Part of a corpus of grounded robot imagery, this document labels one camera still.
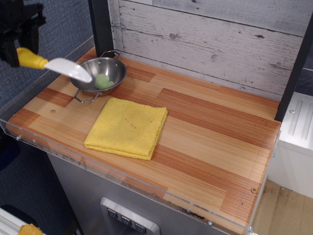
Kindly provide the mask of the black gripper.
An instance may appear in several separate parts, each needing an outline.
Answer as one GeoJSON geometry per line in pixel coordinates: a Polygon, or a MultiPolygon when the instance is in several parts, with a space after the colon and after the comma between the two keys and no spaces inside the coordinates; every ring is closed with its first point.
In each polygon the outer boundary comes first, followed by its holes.
{"type": "Polygon", "coordinates": [[[21,47],[39,52],[39,27],[46,23],[44,5],[37,2],[24,4],[23,0],[0,2],[0,58],[11,67],[20,66],[16,50],[17,39],[21,47]]]}

